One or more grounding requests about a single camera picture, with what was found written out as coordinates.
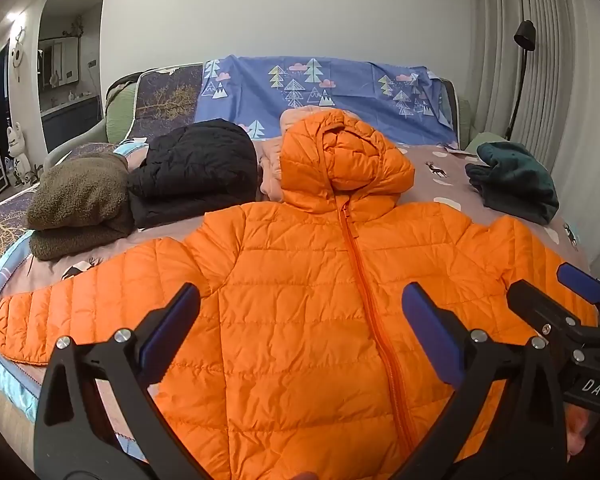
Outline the right hand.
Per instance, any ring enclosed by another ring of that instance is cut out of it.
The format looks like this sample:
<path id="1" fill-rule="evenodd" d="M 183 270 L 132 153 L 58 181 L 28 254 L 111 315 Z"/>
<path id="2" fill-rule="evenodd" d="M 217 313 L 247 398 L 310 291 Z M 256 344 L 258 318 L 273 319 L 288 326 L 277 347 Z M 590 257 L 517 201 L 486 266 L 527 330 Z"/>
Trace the right hand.
<path id="1" fill-rule="evenodd" d="M 600 415 L 569 403 L 565 404 L 565 415 L 567 460 L 571 460 L 584 449 L 586 437 L 600 419 Z"/>

